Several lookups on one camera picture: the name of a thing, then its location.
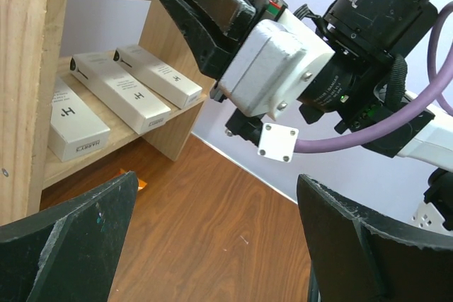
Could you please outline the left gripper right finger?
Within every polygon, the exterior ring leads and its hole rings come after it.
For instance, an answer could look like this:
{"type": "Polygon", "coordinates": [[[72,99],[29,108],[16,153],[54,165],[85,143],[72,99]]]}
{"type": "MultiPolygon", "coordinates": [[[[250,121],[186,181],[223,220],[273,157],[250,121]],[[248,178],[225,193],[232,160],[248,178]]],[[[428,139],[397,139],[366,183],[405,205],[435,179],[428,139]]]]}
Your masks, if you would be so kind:
{"type": "Polygon", "coordinates": [[[433,173],[407,223],[300,175],[309,301],[451,301],[452,175],[433,173]]]}

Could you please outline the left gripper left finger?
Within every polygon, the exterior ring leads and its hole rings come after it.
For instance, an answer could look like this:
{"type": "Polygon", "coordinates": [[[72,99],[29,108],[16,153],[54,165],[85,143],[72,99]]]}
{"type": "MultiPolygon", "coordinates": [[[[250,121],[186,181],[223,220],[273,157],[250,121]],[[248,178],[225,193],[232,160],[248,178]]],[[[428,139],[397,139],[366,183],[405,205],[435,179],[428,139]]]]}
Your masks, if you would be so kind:
{"type": "Polygon", "coordinates": [[[1,227],[2,301],[107,301],[137,198],[132,171],[1,227]]]}

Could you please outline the white Harry's razor box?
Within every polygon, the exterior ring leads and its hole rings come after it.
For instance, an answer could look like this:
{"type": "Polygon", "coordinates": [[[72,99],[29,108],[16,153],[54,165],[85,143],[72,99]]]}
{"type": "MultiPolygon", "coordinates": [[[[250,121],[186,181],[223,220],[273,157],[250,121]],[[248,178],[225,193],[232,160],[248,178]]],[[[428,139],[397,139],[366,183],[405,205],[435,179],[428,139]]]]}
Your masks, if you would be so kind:
{"type": "Polygon", "coordinates": [[[110,128],[57,77],[52,99],[49,149],[62,162],[102,149],[110,128]]]}

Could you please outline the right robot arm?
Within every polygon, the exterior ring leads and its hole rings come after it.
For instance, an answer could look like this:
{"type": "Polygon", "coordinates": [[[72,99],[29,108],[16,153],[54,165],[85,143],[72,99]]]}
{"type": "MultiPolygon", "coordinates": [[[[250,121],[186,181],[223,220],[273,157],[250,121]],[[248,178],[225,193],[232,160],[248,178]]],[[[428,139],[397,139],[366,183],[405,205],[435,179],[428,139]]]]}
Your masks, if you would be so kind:
{"type": "Polygon", "coordinates": [[[334,0],[319,15],[284,0],[159,1],[211,98],[235,104],[229,136],[284,162],[362,146],[434,165],[411,222],[452,234],[452,58],[436,65],[451,5],[334,0]]]}

